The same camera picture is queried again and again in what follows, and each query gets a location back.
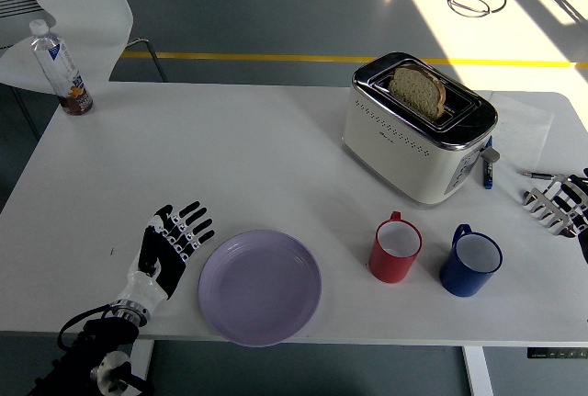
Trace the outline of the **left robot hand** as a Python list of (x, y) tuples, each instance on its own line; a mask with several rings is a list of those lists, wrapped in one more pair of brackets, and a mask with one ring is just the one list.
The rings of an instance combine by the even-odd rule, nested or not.
[(174, 294), (189, 258), (214, 234), (213, 220), (198, 201), (179, 210), (171, 205), (158, 209), (144, 230), (127, 285), (115, 302), (127, 301), (154, 313)]

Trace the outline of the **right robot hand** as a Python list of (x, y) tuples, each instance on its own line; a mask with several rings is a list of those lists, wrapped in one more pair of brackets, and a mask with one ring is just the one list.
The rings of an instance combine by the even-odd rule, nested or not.
[(577, 175), (557, 175), (555, 184), (552, 201), (567, 217), (565, 232), (578, 239), (582, 256), (587, 260), (587, 183)]

